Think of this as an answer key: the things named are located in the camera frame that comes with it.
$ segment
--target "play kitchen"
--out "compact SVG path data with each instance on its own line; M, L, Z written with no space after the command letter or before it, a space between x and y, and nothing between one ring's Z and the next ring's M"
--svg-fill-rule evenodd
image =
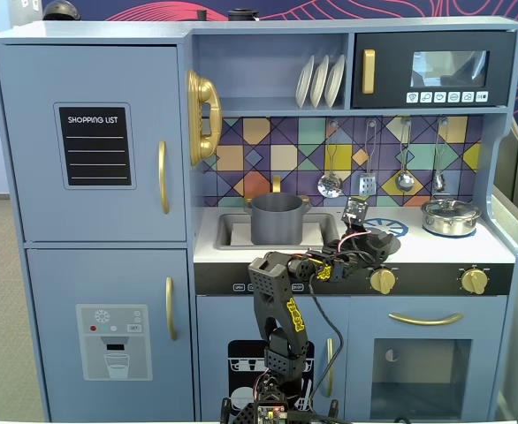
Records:
M266 370L248 265L309 249L357 262L312 283L342 340L308 281L290 286L310 342L298 409L494 419L518 247L491 189L517 22L61 24L0 34L48 420L217 421L222 398L236 415Z

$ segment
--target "microwave handle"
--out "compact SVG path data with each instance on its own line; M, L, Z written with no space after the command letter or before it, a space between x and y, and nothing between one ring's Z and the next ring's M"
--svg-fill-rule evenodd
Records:
M363 84L362 91L365 95L372 95L375 91L375 50L363 51Z

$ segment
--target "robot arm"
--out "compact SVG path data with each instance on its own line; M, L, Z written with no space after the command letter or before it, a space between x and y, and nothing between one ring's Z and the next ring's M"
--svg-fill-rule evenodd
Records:
M358 269L379 266L390 252L392 235L380 238L364 230L362 224L367 208L366 202L350 198L342 216L346 234L321 251L269 252L249 265L255 318L261 338L268 343L264 351L267 371L255 382L254 403L248 404L233 424L287 424L308 418L297 418L297 412L293 411L293 404L301 393L309 341L293 298L292 283L307 284L314 277L328 283L349 280ZM362 235L354 240L354 235L359 233ZM335 419L337 403L332 401L329 412L334 422L338 422ZM229 399L225 399L225 404L229 404ZM226 424L225 405L222 417L221 424Z

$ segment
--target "silver pot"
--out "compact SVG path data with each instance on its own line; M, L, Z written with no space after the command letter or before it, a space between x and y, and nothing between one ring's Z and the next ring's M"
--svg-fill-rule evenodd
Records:
M299 245L302 221L310 209L308 199L290 193L266 193L244 207L251 215L254 245Z
M462 237L471 234L476 227L481 210L465 201L433 200L421 206L423 228L447 237Z

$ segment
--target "hanging utensil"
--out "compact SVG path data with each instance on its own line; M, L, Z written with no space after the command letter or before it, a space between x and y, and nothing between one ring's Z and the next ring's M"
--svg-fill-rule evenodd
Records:
M444 126L446 128L446 137L444 138L444 142L441 146L439 146L439 132L440 128ZM436 134L436 147L434 147L434 162L436 164L436 171L434 172L434 179L432 180L432 188L436 192L443 192L446 189L446 180L444 179L444 175L442 174L442 156L446 151L447 144L447 118L443 117L438 121L438 133Z
M331 121L330 125L335 127L338 126L338 123L336 121ZM330 173L328 175L324 174L320 179L318 180L318 192L323 195L323 197L327 197L329 199L334 199L338 197L341 194L341 188L343 186L343 181L340 177L338 177L336 174L333 173L333 157L336 155L336 152L338 151L338 144L337 141L334 140L333 146L333 153L330 153L330 142L331 137L326 141L326 150L328 151L328 154L330 155Z
M400 133L400 172L396 179L396 185L399 190L404 193L409 192L415 186L415 179L407 171L407 158L408 158L408 149L410 148L410 133L411 133L411 122L409 117L402 118L402 132ZM408 129L408 140L406 148L403 148L402 140L404 139L404 131L405 128Z
M367 138L369 129L373 128L373 148L371 152L367 149ZM375 172L371 172L371 157L375 153L375 143L377 142L377 121L368 119L365 123L365 153L367 154L367 172L363 172L359 178L359 195L374 196L377 193L377 177Z

